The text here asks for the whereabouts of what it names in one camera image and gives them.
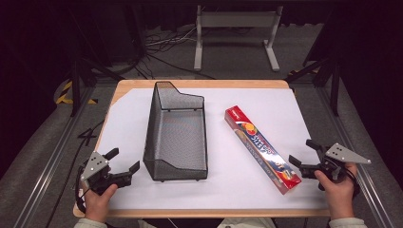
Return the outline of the yellow black floor tape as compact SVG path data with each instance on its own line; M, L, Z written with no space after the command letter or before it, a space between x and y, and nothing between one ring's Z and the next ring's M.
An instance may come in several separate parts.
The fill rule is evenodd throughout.
M69 91L72 89L72 81L67 80L66 84L63 86L63 89L59 95L59 97L56 99L56 104L73 104L73 99L69 98L67 94Z

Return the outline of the person's right hand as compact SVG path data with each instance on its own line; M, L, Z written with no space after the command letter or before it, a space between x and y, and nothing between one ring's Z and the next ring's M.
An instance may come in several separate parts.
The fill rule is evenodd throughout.
M320 170L317 170L315 175L325 189L331 219L353 218L355 216L353 207L354 181L346 178L340 183L334 183Z

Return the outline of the white metal stand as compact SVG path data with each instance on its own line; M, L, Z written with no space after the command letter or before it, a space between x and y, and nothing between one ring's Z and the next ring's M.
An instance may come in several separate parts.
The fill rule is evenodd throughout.
M279 64L273 50L273 44L278 31L282 11L283 6L279 6L270 11L203 11L202 7L198 6L194 69L202 69L203 28L269 28L270 35L262 43L272 70L278 72Z

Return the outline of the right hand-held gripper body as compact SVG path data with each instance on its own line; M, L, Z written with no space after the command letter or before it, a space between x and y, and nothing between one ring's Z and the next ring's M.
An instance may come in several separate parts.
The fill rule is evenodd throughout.
M340 183L347 177L346 162L371 164L370 159L364 158L349 148L335 143L330 148L320 146L317 149L319 169L334 183Z

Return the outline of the person's light clothing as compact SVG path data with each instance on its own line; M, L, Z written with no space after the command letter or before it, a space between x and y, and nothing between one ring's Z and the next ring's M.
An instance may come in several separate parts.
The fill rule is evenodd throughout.
M140 228L278 228L270 218L141 218Z

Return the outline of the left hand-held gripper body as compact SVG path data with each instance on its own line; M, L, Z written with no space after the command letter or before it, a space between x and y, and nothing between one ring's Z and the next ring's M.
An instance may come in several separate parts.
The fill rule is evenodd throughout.
M98 195L102 195L111 184L122 187L120 185L121 177L110 174L109 169L109 161L104 158L104 155L93 152L86 161L85 169L80 175L80 181Z

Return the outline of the black tripod stand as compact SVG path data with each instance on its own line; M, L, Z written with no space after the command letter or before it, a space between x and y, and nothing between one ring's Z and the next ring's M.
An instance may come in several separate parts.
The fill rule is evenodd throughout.
M70 8L67 8L67 12L74 23L74 28L69 32L69 35L71 36L71 47L69 50L71 51L72 57L71 81L73 108L71 111L71 116L75 117L82 106L80 91L81 82L84 82L85 87L94 87L97 83L96 77L91 71L93 68L99 70L108 78L111 78L117 82L120 82L123 77L83 56L82 49L80 47L80 36L82 36L81 28Z
M328 80L332 79L330 92L330 108L333 114L338 117L338 91L340 86L340 76L339 62L336 51L331 50L330 53L327 54L325 57L319 58L317 61L314 61L310 65L305 66L301 70L291 71L286 77L285 81L290 84L315 69L317 69L317 74L312 81L315 87L324 87Z

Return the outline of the person's left hand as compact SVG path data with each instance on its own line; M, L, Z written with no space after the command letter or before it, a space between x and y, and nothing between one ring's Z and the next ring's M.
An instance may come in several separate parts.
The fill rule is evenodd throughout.
M118 186L116 184L111 184L102 195L98 195L91 189L84 187L86 204L85 218L104 223L109 211L109 201L116 193L117 189Z

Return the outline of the white table sheet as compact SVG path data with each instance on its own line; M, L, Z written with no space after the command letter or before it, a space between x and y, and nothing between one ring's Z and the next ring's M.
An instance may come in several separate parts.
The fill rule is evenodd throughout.
M324 209L316 180L304 179L281 194L224 119L238 106L283 158L317 162L310 134L289 88L195 88L205 104L208 176L205 180L154 181L146 168L119 189L112 209Z

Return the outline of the aluminium floor rail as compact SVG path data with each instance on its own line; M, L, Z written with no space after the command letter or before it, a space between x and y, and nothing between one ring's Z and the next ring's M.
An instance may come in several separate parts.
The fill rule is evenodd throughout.
M24 208L22 209L18 219L15 221L12 228L28 227L34 213L36 212L43 196L48 189L48 186L53 178L54 173L56 172L60 160L62 159L71 132L73 131L76 123L83 113L84 107L87 101L90 99L93 90L93 87L87 87L83 89L83 93L79 96L80 104L78 106L78 109L75 111L75 114L73 116L68 117L67 124L62 132L62 135L56 143L45 168L43 169L41 175L38 178L38 181L36 182L29 195L29 199L25 203Z
M361 193L355 198L356 213L369 228L403 228L403 191L378 153L347 91L344 87L339 91L338 116L330 108L330 90L317 88L316 94L340 143L372 161L358 166Z

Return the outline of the long red wrap box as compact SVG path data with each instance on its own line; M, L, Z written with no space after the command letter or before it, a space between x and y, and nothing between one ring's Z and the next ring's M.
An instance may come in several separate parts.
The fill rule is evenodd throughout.
M237 105L225 110L224 119L282 195L301 183L297 173Z

